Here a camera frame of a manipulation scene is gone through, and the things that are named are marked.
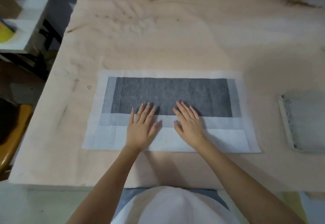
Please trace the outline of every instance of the person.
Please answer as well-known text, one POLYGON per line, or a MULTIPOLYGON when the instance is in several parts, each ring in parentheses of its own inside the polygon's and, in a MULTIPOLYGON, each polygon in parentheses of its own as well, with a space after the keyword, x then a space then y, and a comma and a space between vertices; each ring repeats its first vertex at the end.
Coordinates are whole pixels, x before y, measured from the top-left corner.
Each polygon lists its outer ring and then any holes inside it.
MULTIPOLYGON (((174 122, 176 132, 207 162, 250 223, 304 223, 207 139, 200 117, 193 107, 187 107, 183 102, 177 102, 177 107, 173 108, 178 118, 178 122, 174 122)), ((142 104, 134 117, 135 111, 132 109, 124 148, 67 224, 112 221, 133 163, 139 153, 150 145, 158 131, 157 122, 150 125, 156 107, 149 110, 150 104, 145 108, 142 104)), ((207 195, 181 188, 150 188, 125 204, 112 223, 239 223, 225 204, 222 205, 222 200, 218 202, 217 198, 207 195)))

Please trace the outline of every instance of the cardboard box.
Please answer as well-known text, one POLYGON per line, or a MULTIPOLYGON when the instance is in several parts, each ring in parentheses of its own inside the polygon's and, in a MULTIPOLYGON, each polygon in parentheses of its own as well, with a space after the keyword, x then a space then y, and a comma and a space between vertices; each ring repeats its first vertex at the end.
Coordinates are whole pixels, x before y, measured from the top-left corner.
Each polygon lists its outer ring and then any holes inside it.
POLYGON ((0 18, 16 19, 21 12, 21 7, 16 0, 0 0, 0 18))

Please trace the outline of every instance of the table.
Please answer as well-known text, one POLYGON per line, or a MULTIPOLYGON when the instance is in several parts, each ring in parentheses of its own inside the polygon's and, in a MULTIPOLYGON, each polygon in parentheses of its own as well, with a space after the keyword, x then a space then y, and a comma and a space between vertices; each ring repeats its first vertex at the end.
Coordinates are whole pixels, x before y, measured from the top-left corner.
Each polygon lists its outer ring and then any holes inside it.
MULTIPOLYGON (((277 98, 325 91, 325 12, 283 0, 78 0, 9 181, 94 186, 119 152, 83 150, 102 69, 242 71, 261 154, 229 155, 273 191, 325 191, 325 155, 289 149, 277 98)), ((222 189, 197 153, 141 153, 125 187, 222 189)))
POLYGON ((11 62, 21 65, 22 67, 37 74, 42 79, 47 79, 48 72, 44 56, 39 53, 38 56, 33 56, 30 53, 32 49, 40 49, 40 40, 37 37, 41 33, 45 37, 44 48, 48 50, 53 38, 61 43, 62 38, 56 30, 45 19, 46 9, 49 0, 17 0, 22 7, 22 11, 17 19, 5 19, 8 25, 16 28, 14 36, 0 43, 0 54, 11 62), (17 54, 23 54, 35 63, 32 67, 27 62, 18 57, 17 54))

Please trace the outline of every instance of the hand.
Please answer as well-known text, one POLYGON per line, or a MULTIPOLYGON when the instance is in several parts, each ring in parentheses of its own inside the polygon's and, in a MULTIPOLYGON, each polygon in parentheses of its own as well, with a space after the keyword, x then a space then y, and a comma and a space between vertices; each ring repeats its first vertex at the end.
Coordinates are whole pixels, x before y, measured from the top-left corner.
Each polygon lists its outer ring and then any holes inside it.
POLYGON ((158 122, 155 122, 150 128, 150 124, 153 119, 153 115, 155 114, 156 107, 153 107, 149 115, 147 116, 149 108, 149 103, 147 104, 145 109, 144 105, 141 104, 135 119, 135 112, 132 108, 129 125, 127 126, 125 147, 135 149, 137 152, 141 152, 146 147, 148 147, 153 141, 157 133, 158 122))
POLYGON ((177 118, 180 121, 182 128, 176 121, 174 121, 174 128, 178 135, 190 147, 195 150, 198 150, 198 148, 202 144, 204 144, 204 142, 208 141, 205 137, 200 117, 192 106, 188 108, 185 103, 180 103, 178 101, 176 102, 176 104, 181 112, 179 112, 176 108, 173 108, 173 111, 177 115, 177 118))

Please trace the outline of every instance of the white paper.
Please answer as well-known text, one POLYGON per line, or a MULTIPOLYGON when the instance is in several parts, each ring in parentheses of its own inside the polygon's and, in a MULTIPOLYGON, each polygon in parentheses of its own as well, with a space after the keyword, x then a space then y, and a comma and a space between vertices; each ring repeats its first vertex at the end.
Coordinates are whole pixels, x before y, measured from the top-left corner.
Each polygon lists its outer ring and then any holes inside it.
MULTIPOLYGON (((126 140, 127 114, 101 114, 108 77, 151 78, 227 78, 234 79, 239 98, 241 117, 203 117, 206 132, 211 141, 223 152, 261 152, 255 138, 252 119, 246 104, 246 92, 242 75, 231 71, 161 71, 161 70, 102 70, 94 96, 87 132, 82 148, 95 150, 121 150, 126 140)), ((234 98, 229 86, 230 100, 234 98)), ((149 146, 151 151, 194 152, 171 127, 172 115, 157 115, 162 128, 149 146)))

